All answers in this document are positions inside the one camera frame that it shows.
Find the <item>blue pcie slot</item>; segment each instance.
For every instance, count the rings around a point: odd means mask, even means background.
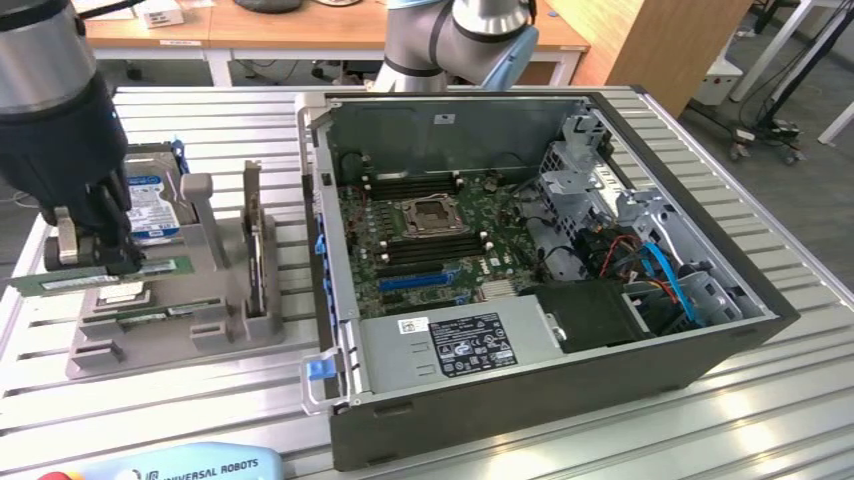
[[[417,277],[391,278],[379,281],[379,291],[404,290],[407,288],[435,287],[453,282],[455,272],[433,273]]]

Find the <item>slotted aluminum surface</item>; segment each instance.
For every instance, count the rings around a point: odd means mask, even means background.
[[[727,177],[660,107],[627,88],[602,93],[802,312],[760,348],[687,389],[347,474],[331,469],[327,419],[300,409],[297,361],[317,337],[289,88],[127,88],[116,104],[133,142],[180,138],[189,168],[213,174],[213,208],[235,216],[244,160],[261,162],[276,218],[287,340],[181,368],[68,381],[80,295],[0,305],[0,476],[192,441],[264,445],[288,478],[842,478],[854,475],[854,313],[850,293]],[[638,184],[643,170],[615,144]],[[36,222],[17,274],[38,268]]]

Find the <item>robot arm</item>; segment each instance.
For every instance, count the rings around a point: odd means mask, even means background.
[[[2,0],[0,173],[58,228],[45,243],[48,270],[140,268],[125,215],[127,144],[69,0]]]
[[[505,90],[531,60],[535,0],[389,0],[375,91],[445,89],[444,71]]]

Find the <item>blue tab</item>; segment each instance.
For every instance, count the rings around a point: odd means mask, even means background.
[[[335,359],[315,360],[308,362],[308,380],[324,380],[335,377]]]
[[[317,241],[315,242],[315,255],[323,255],[325,253],[325,239],[323,238],[323,234],[317,237]]]

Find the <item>gray carpet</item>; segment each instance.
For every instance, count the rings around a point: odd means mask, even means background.
[[[732,45],[730,58],[742,68],[751,65],[775,33],[776,29],[768,27],[760,37],[739,40]],[[759,84],[802,48],[803,43],[796,39],[788,42]],[[143,72],[141,81],[127,79],[124,62],[99,63],[109,84],[115,86],[211,84],[207,66],[200,61],[135,62]],[[253,66],[264,77],[245,78],[247,68],[232,62],[235,85],[267,85],[271,81],[285,85],[328,84],[311,77],[311,62],[299,62],[291,72],[292,66],[293,62],[276,62],[268,67]],[[325,67],[327,75],[336,75],[336,70]],[[848,287],[854,287],[854,255],[847,252],[847,236],[854,233],[854,136],[840,136],[835,148],[820,145],[815,138],[854,101],[852,80],[854,73],[832,58],[827,58],[786,104],[779,117],[798,123],[803,131],[803,152],[808,157],[808,161],[792,167],[783,165],[784,149],[760,144],[751,149],[750,159],[739,163],[730,162],[726,160],[731,143],[727,132],[694,112],[686,111],[679,119]],[[763,97],[764,93],[760,92],[754,100]],[[727,102],[719,108],[719,114],[735,121],[739,108],[739,104]],[[744,119],[754,118],[756,108],[758,102],[747,103]],[[2,198],[9,198],[12,193],[8,187],[0,187]],[[0,278],[10,274],[33,216],[33,210],[18,208],[8,201],[0,203],[0,218],[5,221],[0,232]]]

